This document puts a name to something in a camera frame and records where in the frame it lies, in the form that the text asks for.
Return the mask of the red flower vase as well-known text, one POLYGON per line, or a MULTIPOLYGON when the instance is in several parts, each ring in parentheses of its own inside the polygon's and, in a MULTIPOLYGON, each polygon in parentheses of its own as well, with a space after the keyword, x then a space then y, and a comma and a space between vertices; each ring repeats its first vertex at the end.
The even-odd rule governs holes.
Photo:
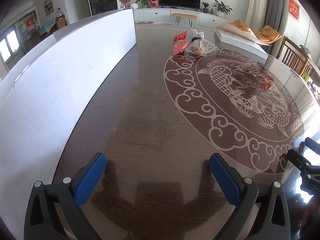
POLYGON ((138 4, 136 2, 133 2, 132 0, 119 0, 122 7, 124 9, 126 8, 132 8, 132 9, 138 9, 138 4))

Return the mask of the red snack packet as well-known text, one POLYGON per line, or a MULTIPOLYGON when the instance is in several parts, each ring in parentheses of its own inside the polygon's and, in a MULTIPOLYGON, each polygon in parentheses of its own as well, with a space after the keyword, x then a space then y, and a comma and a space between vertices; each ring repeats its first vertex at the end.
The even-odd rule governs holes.
POLYGON ((187 31, 180 33, 174 37, 174 45, 172 55, 181 54, 188 46, 188 41, 186 40, 187 31))

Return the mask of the red gift box on cabinet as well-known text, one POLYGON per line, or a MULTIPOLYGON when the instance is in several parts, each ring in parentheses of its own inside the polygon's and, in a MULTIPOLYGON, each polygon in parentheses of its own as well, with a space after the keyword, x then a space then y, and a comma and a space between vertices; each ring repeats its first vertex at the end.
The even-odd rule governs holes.
POLYGON ((150 0, 150 3, 152 9, 158 8, 158 0, 150 0))

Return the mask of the green potted plant left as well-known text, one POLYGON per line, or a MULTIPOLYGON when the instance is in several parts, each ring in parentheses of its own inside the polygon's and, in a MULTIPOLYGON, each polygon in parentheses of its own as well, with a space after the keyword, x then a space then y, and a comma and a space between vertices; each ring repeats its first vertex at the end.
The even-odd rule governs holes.
POLYGON ((151 4, 151 0, 136 0, 137 4, 140 4, 142 8, 149 8, 151 4))

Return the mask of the white flat gift box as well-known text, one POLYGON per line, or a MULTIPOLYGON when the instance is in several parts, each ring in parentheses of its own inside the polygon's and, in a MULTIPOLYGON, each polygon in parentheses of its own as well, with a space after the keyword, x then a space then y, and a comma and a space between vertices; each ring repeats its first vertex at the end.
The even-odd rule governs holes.
POLYGON ((261 48, 266 44, 261 42, 252 31, 243 31, 229 23, 222 23, 215 28, 215 34, 223 43, 248 51, 261 59, 268 58, 268 53, 261 48))

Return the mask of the clear bag of sticks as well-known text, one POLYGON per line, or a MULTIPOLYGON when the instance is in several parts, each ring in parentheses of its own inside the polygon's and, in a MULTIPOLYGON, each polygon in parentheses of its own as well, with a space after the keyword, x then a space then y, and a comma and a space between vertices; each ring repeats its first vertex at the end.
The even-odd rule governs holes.
POLYGON ((204 38, 204 32, 192 29, 191 43, 186 47, 185 51, 196 56, 203 56, 218 51, 218 49, 218 46, 204 38))

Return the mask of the green potted plant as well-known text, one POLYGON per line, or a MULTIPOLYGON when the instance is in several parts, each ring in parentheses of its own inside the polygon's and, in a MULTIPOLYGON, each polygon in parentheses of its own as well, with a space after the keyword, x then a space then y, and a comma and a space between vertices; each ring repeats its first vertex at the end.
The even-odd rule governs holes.
POLYGON ((223 2, 219 2, 218 0, 214 0, 212 6, 216 8, 216 14, 219 17, 226 17, 233 11, 233 9, 229 5, 226 5, 223 2))
POLYGON ((151 4, 151 0, 136 0, 137 4, 140 4, 142 8, 149 8, 151 4))

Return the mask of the wooden bench hairpin legs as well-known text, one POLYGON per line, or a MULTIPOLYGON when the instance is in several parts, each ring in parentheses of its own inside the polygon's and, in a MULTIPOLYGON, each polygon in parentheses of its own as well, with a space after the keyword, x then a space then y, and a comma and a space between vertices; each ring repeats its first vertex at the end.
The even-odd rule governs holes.
POLYGON ((170 16, 175 19, 175 25, 180 25, 183 22, 188 23, 189 27, 192 27, 198 19, 197 15, 190 14, 172 13, 170 16))

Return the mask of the white cardboard storage box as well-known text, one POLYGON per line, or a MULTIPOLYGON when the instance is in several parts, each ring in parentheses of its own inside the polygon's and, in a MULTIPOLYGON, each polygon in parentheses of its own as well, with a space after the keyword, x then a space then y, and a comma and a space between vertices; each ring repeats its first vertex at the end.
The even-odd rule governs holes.
POLYGON ((33 184, 52 182, 84 109, 135 44, 132 9, 95 15, 50 35, 1 82, 1 219, 16 239, 33 184))

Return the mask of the green potted plant right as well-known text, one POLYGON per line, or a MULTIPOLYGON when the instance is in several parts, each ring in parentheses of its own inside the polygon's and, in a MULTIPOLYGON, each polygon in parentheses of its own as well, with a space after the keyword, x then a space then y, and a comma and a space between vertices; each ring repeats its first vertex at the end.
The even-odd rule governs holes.
POLYGON ((229 5, 226 5, 223 2, 219 2, 218 0, 214 0, 212 6, 216 8, 216 14, 219 17, 226 17, 233 11, 233 9, 229 5))

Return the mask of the small potted plant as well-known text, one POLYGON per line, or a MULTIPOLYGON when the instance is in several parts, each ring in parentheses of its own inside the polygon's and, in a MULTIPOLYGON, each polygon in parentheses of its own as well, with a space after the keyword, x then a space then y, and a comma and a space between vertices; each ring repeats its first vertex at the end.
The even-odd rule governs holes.
POLYGON ((209 8, 209 3, 207 3, 207 2, 202 2, 202 6, 203 6, 202 12, 205 13, 205 14, 207 14, 207 13, 208 13, 208 8, 209 8))

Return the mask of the white tv cabinet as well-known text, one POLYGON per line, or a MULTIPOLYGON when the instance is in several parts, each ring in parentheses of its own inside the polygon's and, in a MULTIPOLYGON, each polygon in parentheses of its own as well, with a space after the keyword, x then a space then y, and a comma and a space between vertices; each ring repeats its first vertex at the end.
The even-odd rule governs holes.
POLYGON ((184 27, 204 27, 214 29, 228 20, 212 14, 190 10, 179 10, 170 8, 144 8, 134 9, 136 23, 169 24, 184 27))

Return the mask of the cream covered floor air conditioner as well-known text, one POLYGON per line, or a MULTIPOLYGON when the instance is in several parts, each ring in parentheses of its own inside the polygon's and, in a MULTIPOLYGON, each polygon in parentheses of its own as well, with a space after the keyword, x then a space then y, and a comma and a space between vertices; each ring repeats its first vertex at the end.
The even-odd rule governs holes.
POLYGON ((261 31, 265 22, 268 0, 249 0, 245 25, 255 33, 261 31))

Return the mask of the wooden dining chair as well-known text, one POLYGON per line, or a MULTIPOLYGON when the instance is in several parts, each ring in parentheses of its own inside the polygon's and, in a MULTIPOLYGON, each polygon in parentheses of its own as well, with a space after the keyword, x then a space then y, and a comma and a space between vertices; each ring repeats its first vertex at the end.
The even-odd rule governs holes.
POLYGON ((300 46, 287 37, 283 39, 277 59, 300 76, 303 76, 303 74, 309 75, 313 70, 319 73, 319 69, 312 59, 308 57, 300 46))

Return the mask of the grey curtain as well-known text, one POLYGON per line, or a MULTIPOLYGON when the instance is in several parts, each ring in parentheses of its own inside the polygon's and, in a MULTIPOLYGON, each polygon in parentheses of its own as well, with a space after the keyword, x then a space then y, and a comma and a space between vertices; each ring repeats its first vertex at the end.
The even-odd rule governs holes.
POLYGON ((264 25, 269 25, 283 35, 288 13, 289 0, 267 0, 264 25))

